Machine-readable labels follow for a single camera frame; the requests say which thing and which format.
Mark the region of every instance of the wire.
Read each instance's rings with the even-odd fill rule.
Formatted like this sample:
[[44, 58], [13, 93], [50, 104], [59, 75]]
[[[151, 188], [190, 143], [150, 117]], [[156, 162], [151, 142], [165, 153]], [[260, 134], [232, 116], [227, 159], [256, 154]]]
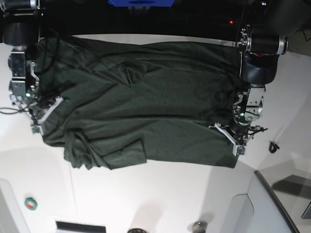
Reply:
[[258, 54], [258, 53], [253, 53], [253, 55], [255, 55], [256, 57], [263, 57], [263, 56], [265, 56], [264, 54]]
[[257, 117], [258, 117], [258, 115], [257, 115], [257, 114], [252, 113], [252, 112], [248, 112], [248, 111], [246, 111], [245, 113], [249, 113], [249, 114], [252, 114], [252, 115], [254, 115], [254, 116], [257, 116]]
[[60, 37], [59, 37], [59, 34], [58, 34], [58, 32], [54, 31], [53, 29], [49, 29], [49, 31], [53, 32], [55, 37], [56, 37], [56, 46], [55, 46], [55, 50], [54, 50], [54, 55], [53, 55], [53, 57], [51, 59], [50, 64], [48, 65], [48, 67], [43, 69], [44, 63], [45, 63], [45, 60], [46, 60], [46, 56], [47, 56], [47, 53], [48, 53], [48, 41], [47, 41], [47, 37], [46, 37], [45, 38], [46, 39], [46, 41], [45, 41], [45, 54], [44, 54], [44, 57], [43, 57], [43, 62], [44, 63], [42, 64], [42, 70], [40, 72], [37, 72], [37, 75], [43, 75], [46, 72], [48, 72], [52, 68], [54, 63], [56, 62], [56, 59], [57, 59], [57, 56], [58, 56], [59, 47], [60, 47]]
[[[28, 104], [25, 108], [20, 108], [20, 109], [16, 109], [16, 108], [0, 108], [0, 114], [4, 114], [4, 115], [14, 115], [14, 114], [17, 114], [17, 113], [24, 113], [24, 112], [27, 112], [26, 109], [29, 107], [30, 104]], [[13, 112], [3, 112], [2, 110], [9, 110], [9, 111], [13, 111]]]
[[311, 40], [311, 37], [310, 37], [309, 39], [307, 39], [307, 36], [306, 36], [305, 31], [302, 31], [302, 33], [303, 33], [303, 35], [305, 36], [305, 40], [306, 40], [306, 42], [308, 42], [308, 41], [310, 41], [310, 40]]
[[[242, 22], [243, 22], [243, 19], [244, 19], [244, 14], [245, 14], [245, 10], [246, 10], [247, 4], [248, 4], [248, 0], [245, 0], [245, 4], [244, 4], [244, 7], [243, 7], [241, 19], [240, 19], [239, 26], [238, 26], [237, 36], [236, 36], [236, 39], [235, 39], [235, 70], [236, 70], [236, 77], [237, 77], [238, 79], [240, 79], [240, 73], [239, 73], [239, 71], [238, 71], [238, 39], [239, 39], [239, 33], [240, 33], [240, 31], [241, 31]], [[234, 93], [235, 93], [235, 89], [236, 89], [236, 84], [235, 84], [235, 82], [234, 82], [234, 83], [233, 83], [233, 93], [232, 93], [232, 106], [234, 105]], [[243, 127], [243, 126], [239, 123], [239, 121], [236, 120], [235, 114], [234, 114], [234, 109], [233, 109], [233, 108], [232, 108], [232, 115], [233, 115], [234, 121], [235, 121], [239, 126]]]
[[257, 134], [257, 133], [263, 133], [263, 132], [265, 132], [266, 130], [268, 130], [268, 128], [267, 128], [267, 129], [262, 128], [262, 129], [260, 129], [260, 130], [250, 130], [250, 131], [253, 131], [253, 133], [249, 133], [248, 135], [255, 135], [255, 134]]

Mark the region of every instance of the dark green shirt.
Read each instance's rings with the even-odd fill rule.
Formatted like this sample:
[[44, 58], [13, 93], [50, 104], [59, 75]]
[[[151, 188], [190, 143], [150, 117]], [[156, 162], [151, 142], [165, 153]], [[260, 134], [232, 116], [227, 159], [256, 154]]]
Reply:
[[215, 122], [232, 118], [231, 47], [168, 42], [127, 45], [73, 37], [37, 44], [44, 95], [61, 93], [44, 142], [64, 147], [73, 167], [109, 169], [147, 159], [234, 167]]

